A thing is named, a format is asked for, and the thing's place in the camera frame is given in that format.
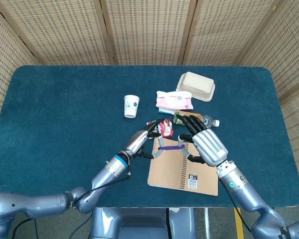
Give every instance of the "red snack wrapper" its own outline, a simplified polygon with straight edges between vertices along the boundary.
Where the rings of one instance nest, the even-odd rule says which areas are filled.
[[[174,134],[174,130],[172,129],[172,123],[169,119],[165,119],[162,123],[157,125],[153,130],[155,133],[160,133],[164,138],[171,138]]]

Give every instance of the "purple rubber band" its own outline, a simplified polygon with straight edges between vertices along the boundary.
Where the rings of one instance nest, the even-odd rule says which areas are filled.
[[[182,144],[181,146],[175,145],[175,146],[164,146],[164,147],[158,147],[158,149],[162,149],[162,150],[179,150],[185,148],[185,145]]]

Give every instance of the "blue ring on robot wrist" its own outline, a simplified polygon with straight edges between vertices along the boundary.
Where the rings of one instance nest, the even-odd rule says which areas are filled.
[[[115,154],[114,157],[116,157],[118,160],[120,160],[120,162],[121,162],[126,168],[128,167],[127,163],[126,163],[121,157],[119,157],[117,154]]]

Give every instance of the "floor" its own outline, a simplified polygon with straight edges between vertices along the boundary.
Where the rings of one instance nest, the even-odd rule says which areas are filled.
[[[276,208],[276,210],[285,217],[288,224],[299,221],[299,206],[292,208]],[[236,239],[236,224],[233,208],[209,208],[210,238],[211,239]],[[242,213],[247,225],[251,225],[257,219],[257,213]],[[40,239],[68,239],[71,233],[83,222],[89,215],[79,214],[75,209],[68,210],[65,214],[37,220],[38,235]],[[196,223],[198,239],[205,239],[203,209],[196,209]],[[26,219],[24,214],[19,214],[14,220],[12,228],[19,222]],[[72,239],[87,239],[91,222],[83,226]],[[16,234],[15,239],[36,239],[34,221],[22,225]],[[247,230],[244,230],[244,238],[253,237]]]

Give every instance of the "barcode label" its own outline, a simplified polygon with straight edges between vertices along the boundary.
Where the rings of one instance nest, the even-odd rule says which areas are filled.
[[[188,188],[197,189],[197,175],[189,175]]]

